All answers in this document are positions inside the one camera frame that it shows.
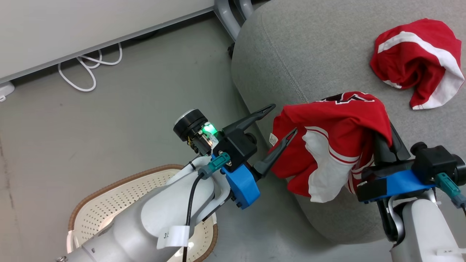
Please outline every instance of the gray cushion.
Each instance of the gray cushion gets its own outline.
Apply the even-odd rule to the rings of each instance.
[[[312,102],[345,91],[368,92],[385,104],[407,147],[424,141],[466,157],[464,88],[440,108],[414,111],[409,106],[412,90],[383,83],[369,66],[374,40],[382,32],[431,18],[444,21],[464,41],[465,14],[464,0],[272,0],[256,10],[240,31],[233,80],[250,110],[276,103],[275,113],[284,104]],[[266,139],[273,118],[272,114],[259,122]],[[314,227],[331,240],[354,243],[384,236],[375,204],[357,204],[344,191],[325,204],[299,200]],[[372,230],[361,234],[363,227]]]

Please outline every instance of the coiled white cable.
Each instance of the coiled white cable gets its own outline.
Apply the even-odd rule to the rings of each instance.
[[[94,90],[97,86],[97,80],[96,80],[96,77],[94,76],[94,74],[92,73],[91,69],[95,69],[97,67],[100,66],[100,64],[103,64],[103,65],[116,65],[118,64],[119,62],[121,62],[121,59],[123,57],[123,50],[121,49],[121,43],[118,43],[118,48],[120,50],[120,57],[118,58],[117,61],[115,62],[105,62],[105,61],[102,61],[102,52],[100,51],[100,49],[98,50],[99,52],[99,60],[97,59],[94,59],[92,57],[88,57],[88,56],[85,56],[85,55],[82,55],[82,56],[78,56],[76,59],[79,61],[79,63],[84,66],[84,68],[89,72],[90,74],[90,77],[92,77],[92,87],[91,88],[88,88],[88,89],[84,89],[84,88],[80,88],[79,86],[73,84],[68,78],[66,78],[66,76],[63,74],[62,72],[62,63],[59,63],[58,64],[58,73],[60,73],[60,75],[63,77],[63,79],[68,83],[70,84],[72,87],[76,88],[77,90],[79,91],[82,91],[82,92],[91,92],[92,90]],[[93,61],[93,62],[96,62],[97,64],[93,65],[93,66],[88,66],[86,65],[82,59],[87,59],[89,61]]]

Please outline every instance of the red garment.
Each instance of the red garment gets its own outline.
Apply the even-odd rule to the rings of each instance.
[[[287,105],[274,120],[281,140],[292,129],[298,134],[272,168],[279,178],[295,176],[288,190],[327,202],[346,185],[355,193],[361,171],[373,162],[373,131],[391,146],[385,107],[376,97],[347,92],[307,104]]]
[[[461,41],[445,23],[421,19],[379,35],[370,66],[395,88],[417,85],[410,105],[428,109],[444,105],[463,84],[460,57]]]

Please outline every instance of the green led light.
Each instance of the green led light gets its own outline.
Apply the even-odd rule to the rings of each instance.
[[[211,133],[215,135],[217,133],[217,129],[212,124],[208,124],[202,128],[202,132],[207,135],[207,133]]]

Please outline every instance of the laundry basket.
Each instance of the laundry basket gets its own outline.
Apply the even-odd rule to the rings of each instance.
[[[124,178],[83,199],[74,209],[68,224],[67,252],[80,247],[112,219],[155,187],[163,186],[183,167],[164,165]],[[215,213],[198,224],[188,242],[188,261],[201,262],[212,252],[217,242],[218,228]],[[183,249],[169,262],[182,261]]]

